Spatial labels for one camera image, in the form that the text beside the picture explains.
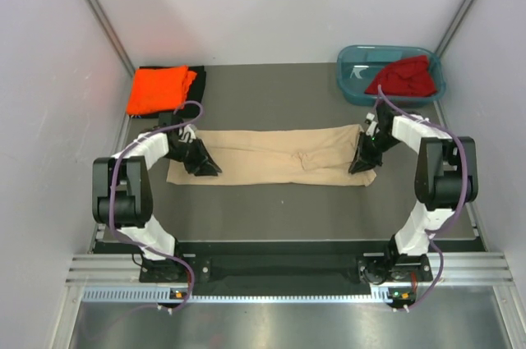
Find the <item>beige t shirt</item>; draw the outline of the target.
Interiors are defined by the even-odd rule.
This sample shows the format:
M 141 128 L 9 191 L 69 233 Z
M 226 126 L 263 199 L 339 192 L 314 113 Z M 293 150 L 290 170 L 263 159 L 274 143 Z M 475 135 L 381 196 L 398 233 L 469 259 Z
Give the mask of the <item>beige t shirt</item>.
M 292 131 L 199 130 L 197 136 L 222 172 L 216 177 L 197 177 L 172 161 L 167 182 L 196 186 L 369 186 L 376 178 L 373 170 L 349 172 L 361 131 L 359 125 Z

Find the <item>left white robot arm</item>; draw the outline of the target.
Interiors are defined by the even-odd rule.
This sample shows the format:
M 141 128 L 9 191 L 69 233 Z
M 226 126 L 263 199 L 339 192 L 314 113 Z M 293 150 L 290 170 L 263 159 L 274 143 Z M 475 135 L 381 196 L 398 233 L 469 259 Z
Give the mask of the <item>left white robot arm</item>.
M 122 152 L 94 161 L 92 214 L 119 241 L 141 250 L 144 269 L 158 268 L 174 281 L 189 269 L 178 255 L 178 241 L 154 216 L 149 170 L 163 158 L 181 163 L 191 177 L 222 172 L 190 122 L 162 113 L 158 126 L 140 133 Z

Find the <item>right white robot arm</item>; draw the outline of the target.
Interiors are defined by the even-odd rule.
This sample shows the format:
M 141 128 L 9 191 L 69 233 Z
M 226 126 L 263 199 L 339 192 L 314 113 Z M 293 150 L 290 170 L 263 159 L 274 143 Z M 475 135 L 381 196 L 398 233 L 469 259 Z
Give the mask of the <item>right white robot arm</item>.
M 406 223 L 387 243 L 381 261 L 362 267 L 366 278 L 400 280 L 426 267 L 431 241 L 455 220 L 462 208 L 478 195 L 475 141 L 451 135 L 416 113 L 400 113 L 381 103 L 365 119 L 351 174 L 370 171 L 383 164 L 382 157 L 398 144 L 418 156 L 414 176 L 414 205 Z

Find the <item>black folded t shirt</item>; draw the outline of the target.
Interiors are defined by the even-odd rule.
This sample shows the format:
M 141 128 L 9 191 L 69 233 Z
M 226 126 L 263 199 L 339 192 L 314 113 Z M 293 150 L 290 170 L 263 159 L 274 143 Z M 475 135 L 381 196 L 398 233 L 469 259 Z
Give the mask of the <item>black folded t shirt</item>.
M 159 68 L 167 68 L 167 67 L 140 67 L 140 68 L 159 69 Z M 196 101 L 198 103 L 201 103 L 204 97 L 204 93 L 205 93 L 206 69 L 204 66 L 195 66 L 195 67 L 189 67 L 189 68 L 192 71 L 196 71 L 198 75 L 190 87 L 190 90 L 187 96 L 187 101 Z M 199 108 L 196 105 L 186 103 L 186 104 L 182 104 L 178 108 L 175 108 L 174 110 L 161 111 L 158 113 L 152 113 L 152 114 L 147 114 L 147 115 L 142 115 L 142 116 L 130 116 L 130 117 L 157 118 L 161 113 L 173 113 L 175 110 L 177 110 L 177 115 L 185 119 L 194 118 L 199 113 Z

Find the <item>orange folded t shirt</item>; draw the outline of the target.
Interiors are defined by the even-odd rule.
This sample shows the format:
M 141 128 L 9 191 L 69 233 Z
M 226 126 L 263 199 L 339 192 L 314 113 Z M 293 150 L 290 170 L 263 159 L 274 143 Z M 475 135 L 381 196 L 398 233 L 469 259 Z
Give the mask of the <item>orange folded t shirt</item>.
M 188 66 L 139 68 L 133 78 L 126 114 L 142 116 L 178 108 L 187 101 L 197 75 Z

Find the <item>teal plastic basket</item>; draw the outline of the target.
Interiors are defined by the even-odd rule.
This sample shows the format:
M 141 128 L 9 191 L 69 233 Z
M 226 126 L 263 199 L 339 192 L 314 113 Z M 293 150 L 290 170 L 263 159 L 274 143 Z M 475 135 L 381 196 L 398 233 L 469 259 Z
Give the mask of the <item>teal plastic basket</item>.
M 428 70 L 435 81 L 437 92 L 425 98 L 387 95 L 391 101 L 402 107 L 420 108 L 439 100 L 446 90 L 440 59 L 424 48 L 392 45 L 348 46 L 342 49 L 337 57 L 337 85 L 348 102 L 359 106 L 372 106 L 377 95 L 365 94 L 365 90 L 379 71 L 392 62 L 421 55 L 429 59 Z

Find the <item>red t shirt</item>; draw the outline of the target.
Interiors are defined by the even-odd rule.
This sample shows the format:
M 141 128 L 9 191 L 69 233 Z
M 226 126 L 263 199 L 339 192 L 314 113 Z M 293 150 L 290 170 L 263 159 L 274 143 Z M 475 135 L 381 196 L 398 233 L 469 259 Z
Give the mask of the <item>red t shirt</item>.
M 389 96 L 425 98 L 437 92 L 428 70 L 429 59 L 421 55 L 392 62 L 375 76 L 365 94 L 377 95 L 379 88 Z

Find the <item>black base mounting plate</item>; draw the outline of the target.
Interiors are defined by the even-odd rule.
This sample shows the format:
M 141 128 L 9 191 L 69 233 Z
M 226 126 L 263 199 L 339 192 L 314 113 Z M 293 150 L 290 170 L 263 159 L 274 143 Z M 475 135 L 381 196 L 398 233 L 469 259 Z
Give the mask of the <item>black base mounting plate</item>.
M 186 266 L 117 242 L 100 242 L 94 253 L 125 255 L 141 283 L 192 283 L 195 296 L 358 295 L 371 284 L 433 279 L 427 255 L 401 255 L 392 241 L 180 242 Z

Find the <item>aluminium frame rail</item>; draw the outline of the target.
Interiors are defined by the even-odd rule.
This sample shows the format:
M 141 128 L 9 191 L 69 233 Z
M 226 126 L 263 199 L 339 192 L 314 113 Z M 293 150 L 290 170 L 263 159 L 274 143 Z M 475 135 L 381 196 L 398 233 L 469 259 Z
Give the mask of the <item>aluminium frame rail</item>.
M 199 284 L 222 278 L 268 278 L 274 281 L 299 278 L 336 278 L 357 283 L 362 267 L 378 261 L 378 255 L 191 255 L 188 262 Z M 76 255 L 67 274 L 69 285 L 116 286 L 125 284 L 175 285 L 187 282 L 189 272 L 170 273 L 166 268 L 143 268 L 137 255 Z M 394 274 L 389 280 L 377 276 L 372 282 L 394 286 L 409 282 L 411 273 Z M 421 285 L 432 282 L 449 286 L 498 286 L 513 282 L 502 254 L 447 252 L 427 255 L 426 267 L 416 273 Z

